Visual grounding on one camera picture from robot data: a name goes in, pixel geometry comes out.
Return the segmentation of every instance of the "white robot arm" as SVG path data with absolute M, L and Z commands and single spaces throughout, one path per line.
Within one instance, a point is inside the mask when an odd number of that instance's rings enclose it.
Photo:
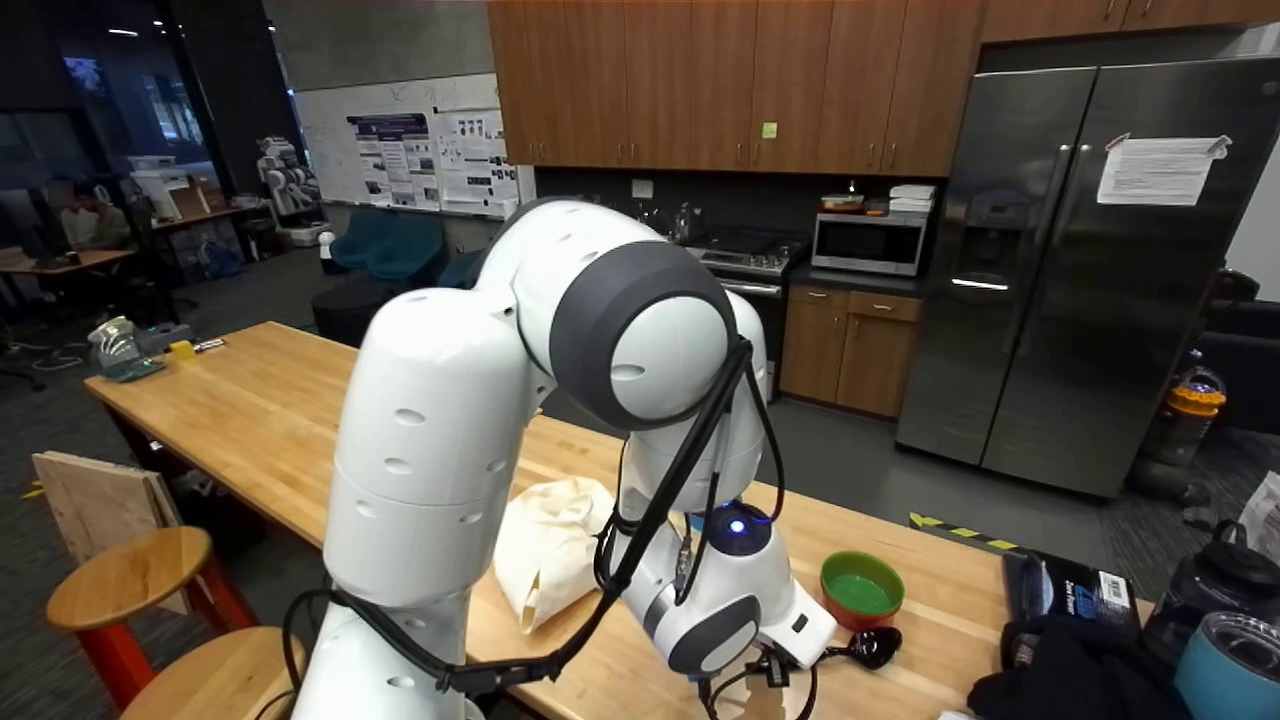
M 533 682 L 461 675 L 468 588 L 490 569 L 521 432 L 558 385 L 631 432 L 595 552 L 606 601 L 620 595 L 683 675 L 713 675 L 747 643 L 816 665 L 838 626 L 793 582 L 773 515 L 737 499 L 764 451 L 751 305 L 653 229 L 566 199 L 500 238 L 476 294 L 428 288 L 375 311 L 330 499 L 342 601 L 296 718 L 476 718 L 468 690 Z M 694 569 L 667 514 L 702 525 Z

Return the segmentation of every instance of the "bulletin board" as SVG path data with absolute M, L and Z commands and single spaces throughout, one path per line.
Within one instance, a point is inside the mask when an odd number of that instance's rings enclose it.
M 324 199 L 510 220 L 537 195 L 498 75 L 296 93 L 296 112 Z

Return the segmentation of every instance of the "wooden stool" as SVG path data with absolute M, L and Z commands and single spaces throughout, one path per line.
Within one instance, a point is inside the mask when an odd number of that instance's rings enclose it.
M 253 614 L 217 569 L 199 529 L 159 529 L 83 560 L 47 601 L 47 626 L 78 631 L 93 668 L 123 710 L 155 674 L 130 631 L 130 617 L 182 591 L 217 630 L 253 630 Z
M 286 718 L 290 668 L 279 630 L 244 630 L 199 643 L 168 665 L 130 710 L 123 720 L 217 718 L 257 720 Z

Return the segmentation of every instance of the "refrigerator door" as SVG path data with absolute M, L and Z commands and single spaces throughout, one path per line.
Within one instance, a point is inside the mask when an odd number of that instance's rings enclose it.
M 1280 63 L 1102 70 L 984 466 L 1117 497 L 1270 166 Z M 1194 209 L 1102 206 L 1125 142 L 1222 138 Z M 1163 167 L 1128 189 L 1169 186 Z
M 967 466 L 984 456 L 1091 82 L 1095 70 L 971 82 L 901 446 Z

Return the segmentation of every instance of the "lower cabinet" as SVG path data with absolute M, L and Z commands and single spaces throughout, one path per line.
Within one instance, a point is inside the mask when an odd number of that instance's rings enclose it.
M 793 286 L 780 393 L 895 417 L 917 322 L 917 298 Z

